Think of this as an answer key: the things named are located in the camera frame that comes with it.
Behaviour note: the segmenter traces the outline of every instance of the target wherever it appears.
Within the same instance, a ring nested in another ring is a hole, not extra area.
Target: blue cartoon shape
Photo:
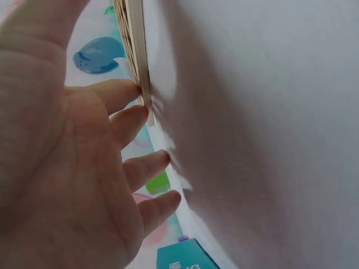
[[[124,58],[125,49],[115,38],[102,37],[88,42],[73,56],[75,66],[88,74],[100,75],[118,67],[115,58]]]

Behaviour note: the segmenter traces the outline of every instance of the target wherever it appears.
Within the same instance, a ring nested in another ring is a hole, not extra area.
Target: green shape
[[[114,7],[113,5],[109,6],[107,10],[105,11],[105,15],[114,14]]]
[[[166,172],[162,172],[146,185],[147,191],[154,195],[169,190],[169,180]]]

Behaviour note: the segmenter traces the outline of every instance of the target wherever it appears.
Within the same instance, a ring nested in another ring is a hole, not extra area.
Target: hand
[[[0,29],[1,268],[124,268],[181,199],[132,197],[169,163],[165,151],[122,163],[148,117],[123,110],[133,82],[63,85],[86,3],[27,0]]]

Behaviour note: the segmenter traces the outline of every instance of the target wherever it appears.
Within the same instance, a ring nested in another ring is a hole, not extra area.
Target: pink shape
[[[152,146],[150,141],[141,142],[137,138],[134,140],[134,143],[140,147],[151,147]]]
[[[134,199],[136,203],[140,203],[142,201],[150,200],[152,198],[143,194],[134,193]],[[158,227],[156,230],[154,230],[144,239],[143,246],[148,247],[153,244],[158,244],[164,238],[166,231],[167,231],[167,222],[165,221],[164,223],[161,224],[160,227]]]

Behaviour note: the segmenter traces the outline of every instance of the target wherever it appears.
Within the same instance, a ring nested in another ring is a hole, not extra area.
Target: cartoon print
[[[124,58],[125,49],[115,38],[101,37],[88,42],[73,56],[75,66],[88,74],[100,75],[116,69],[114,60]]]
[[[112,6],[109,6],[107,8],[107,10],[105,11],[105,14],[104,15],[110,15],[110,14],[114,14],[114,7],[113,5]]]

